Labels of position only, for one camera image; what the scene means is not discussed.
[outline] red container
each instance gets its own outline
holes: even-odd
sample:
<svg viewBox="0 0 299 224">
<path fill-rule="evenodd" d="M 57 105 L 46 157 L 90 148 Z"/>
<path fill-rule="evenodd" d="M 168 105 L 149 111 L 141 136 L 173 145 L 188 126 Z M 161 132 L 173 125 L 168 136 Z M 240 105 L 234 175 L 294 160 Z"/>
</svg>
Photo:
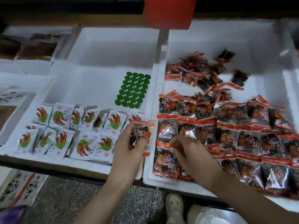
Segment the red container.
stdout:
<svg viewBox="0 0 299 224">
<path fill-rule="evenodd" d="M 144 0 L 151 28 L 188 30 L 196 0 Z"/>
</svg>

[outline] green sticker sheet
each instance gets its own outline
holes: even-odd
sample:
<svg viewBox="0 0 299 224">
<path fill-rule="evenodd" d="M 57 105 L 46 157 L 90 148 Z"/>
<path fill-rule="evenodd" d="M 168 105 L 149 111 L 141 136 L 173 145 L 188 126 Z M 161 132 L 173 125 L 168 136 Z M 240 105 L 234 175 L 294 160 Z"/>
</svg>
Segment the green sticker sheet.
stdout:
<svg viewBox="0 0 299 224">
<path fill-rule="evenodd" d="M 140 108 L 147 93 L 150 79 L 150 75 L 127 72 L 115 104 L 129 108 Z"/>
</svg>

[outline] speckled floor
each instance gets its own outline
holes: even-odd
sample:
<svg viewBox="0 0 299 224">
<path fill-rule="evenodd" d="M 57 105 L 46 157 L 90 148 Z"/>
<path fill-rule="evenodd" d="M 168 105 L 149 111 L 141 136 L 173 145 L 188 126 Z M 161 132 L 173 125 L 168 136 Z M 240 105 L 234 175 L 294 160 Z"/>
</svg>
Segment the speckled floor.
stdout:
<svg viewBox="0 0 299 224">
<path fill-rule="evenodd" d="M 69 224 L 100 186 L 48 177 L 20 224 Z M 111 224 L 165 224 L 166 192 L 132 186 L 116 210 Z"/>
</svg>

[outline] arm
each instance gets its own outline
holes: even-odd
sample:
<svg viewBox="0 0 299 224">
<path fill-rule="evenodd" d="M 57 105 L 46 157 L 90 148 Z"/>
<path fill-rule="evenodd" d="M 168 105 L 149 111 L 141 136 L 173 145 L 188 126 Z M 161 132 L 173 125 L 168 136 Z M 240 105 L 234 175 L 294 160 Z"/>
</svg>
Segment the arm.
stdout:
<svg viewBox="0 0 299 224">
<path fill-rule="evenodd" d="M 106 224 L 110 221 L 123 197 L 129 191 L 140 167 L 147 138 L 140 138 L 131 150 L 129 145 L 132 125 L 120 135 L 113 164 L 106 183 L 74 220 L 73 224 Z"/>
<path fill-rule="evenodd" d="M 185 171 L 198 184 L 230 205 L 249 224 L 299 223 L 298 215 L 288 212 L 238 178 L 223 172 L 202 144 L 182 135 L 171 139 L 170 144 L 184 147 L 185 154 L 174 147 L 169 150 Z"/>
</svg>

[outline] hand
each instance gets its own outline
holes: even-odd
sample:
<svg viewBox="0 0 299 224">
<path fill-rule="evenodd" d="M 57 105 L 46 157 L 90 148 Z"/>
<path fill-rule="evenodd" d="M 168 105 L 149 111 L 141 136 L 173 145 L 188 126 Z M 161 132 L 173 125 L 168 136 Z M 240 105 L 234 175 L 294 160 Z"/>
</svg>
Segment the hand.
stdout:
<svg viewBox="0 0 299 224">
<path fill-rule="evenodd" d="M 201 143 L 181 134 L 176 135 L 169 143 L 184 147 L 185 154 L 174 147 L 170 147 L 169 151 L 176 156 L 182 168 L 198 184 L 211 191 L 223 171 L 207 149 Z"/>
<path fill-rule="evenodd" d="M 130 135 L 134 124 L 130 123 L 123 130 L 115 145 L 111 171 L 107 181 L 117 181 L 129 189 L 138 173 L 142 155 L 147 145 L 148 138 L 142 137 L 134 148 L 130 145 Z"/>
</svg>

